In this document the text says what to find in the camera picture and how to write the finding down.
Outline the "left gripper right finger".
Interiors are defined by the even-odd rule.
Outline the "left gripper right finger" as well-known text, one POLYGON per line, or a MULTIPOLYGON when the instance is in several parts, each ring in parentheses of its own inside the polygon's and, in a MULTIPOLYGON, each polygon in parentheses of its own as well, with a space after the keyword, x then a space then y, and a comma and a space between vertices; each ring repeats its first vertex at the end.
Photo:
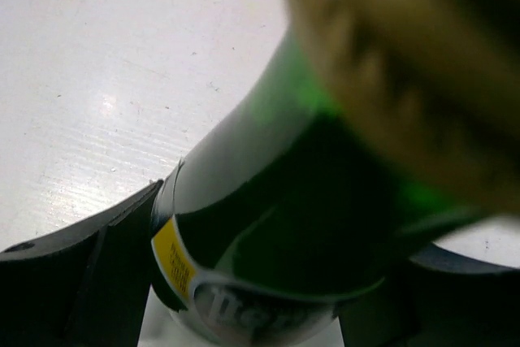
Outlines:
POLYGON ((519 270, 429 245, 340 314, 346 346, 517 346, 519 270))

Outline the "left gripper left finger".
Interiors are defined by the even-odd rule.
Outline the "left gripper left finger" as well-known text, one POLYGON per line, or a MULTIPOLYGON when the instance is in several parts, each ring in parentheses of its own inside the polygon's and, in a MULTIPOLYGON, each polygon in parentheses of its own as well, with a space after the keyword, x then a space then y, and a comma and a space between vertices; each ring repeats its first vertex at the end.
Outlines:
POLYGON ((1 252, 3 346, 136 346, 150 291, 154 182, 1 252))

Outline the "green glass bottle front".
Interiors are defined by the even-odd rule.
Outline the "green glass bottle front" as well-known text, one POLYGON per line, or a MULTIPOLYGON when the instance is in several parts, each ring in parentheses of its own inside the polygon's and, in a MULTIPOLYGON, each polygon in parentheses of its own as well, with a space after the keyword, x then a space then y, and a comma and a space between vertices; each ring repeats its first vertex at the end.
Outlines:
POLYGON ((519 212, 519 0, 287 1, 257 84, 154 203, 154 289, 219 346, 307 340, 519 212))

